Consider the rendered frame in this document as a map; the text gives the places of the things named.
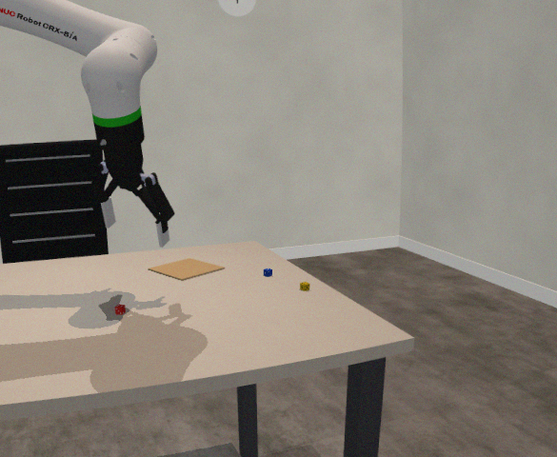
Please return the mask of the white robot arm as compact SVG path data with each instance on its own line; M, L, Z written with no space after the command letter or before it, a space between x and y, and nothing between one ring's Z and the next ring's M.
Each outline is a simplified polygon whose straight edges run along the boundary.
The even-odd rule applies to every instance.
M67 0L0 0L0 26L86 56L81 80L100 149L127 151L144 141L140 84L157 56L148 29Z

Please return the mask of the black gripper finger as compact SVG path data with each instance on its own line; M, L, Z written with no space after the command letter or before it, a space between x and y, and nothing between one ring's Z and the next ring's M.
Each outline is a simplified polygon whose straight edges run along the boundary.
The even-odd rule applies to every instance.
M92 197L99 199L103 211L105 225L106 228L109 229L116 222L110 196L118 187L118 185L116 184L119 182L121 178L118 174L116 174L112 178L108 187L104 191L108 174L109 174L109 170L106 168L106 163L104 160L99 165L97 165L97 176L96 176L96 180L92 192Z
M128 177L124 179L124 183L130 188L135 196L138 196L142 200L157 220L155 223L157 227L159 246L162 248L169 241L168 220L175 213L158 183L156 173L153 172L151 175L140 173L140 176L143 182L141 184L142 187L139 190Z

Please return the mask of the tan square mat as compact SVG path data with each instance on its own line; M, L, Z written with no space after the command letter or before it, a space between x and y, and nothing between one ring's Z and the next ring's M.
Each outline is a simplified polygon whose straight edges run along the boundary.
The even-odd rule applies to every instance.
M198 261L195 259L184 259L161 266L148 268L148 270L166 275L177 280L188 280L197 276L208 274L224 267L216 266L210 263Z

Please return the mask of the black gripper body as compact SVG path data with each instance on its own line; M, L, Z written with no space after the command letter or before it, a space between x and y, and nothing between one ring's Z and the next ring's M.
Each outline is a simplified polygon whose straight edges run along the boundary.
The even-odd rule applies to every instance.
M141 144L137 148L127 151L109 152L103 150L103 152L105 156L106 167L109 170L110 176L113 178L116 174L118 174L121 178L117 183L120 189L131 191L130 188L127 187L124 183L124 179L127 177L136 186L136 188L139 188L139 186L143 182L140 173L145 174L142 170L143 153Z

